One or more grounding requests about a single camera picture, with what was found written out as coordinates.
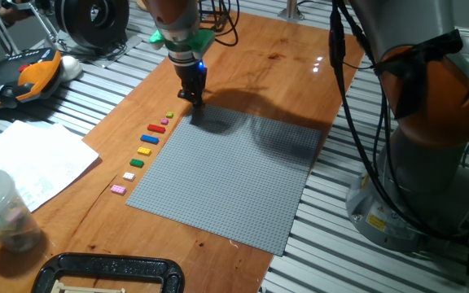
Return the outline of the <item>person's hand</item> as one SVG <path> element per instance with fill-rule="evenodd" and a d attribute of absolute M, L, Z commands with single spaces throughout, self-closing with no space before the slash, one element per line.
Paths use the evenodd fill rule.
<path fill-rule="evenodd" d="M 15 8 L 0 7 L 0 17 L 6 24 L 14 24 L 21 20 L 26 20 L 29 15 L 24 11 L 16 10 Z"/>

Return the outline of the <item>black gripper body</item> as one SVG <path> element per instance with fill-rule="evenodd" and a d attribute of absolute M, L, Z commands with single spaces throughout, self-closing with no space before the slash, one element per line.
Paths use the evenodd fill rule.
<path fill-rule="evenodd" d="M 205 86 L 208 69 L 204 66 L 202 60 L 191 65 L 175 65 L 174 67 L 183 86 L 191 86 L 194 84 Z"/>

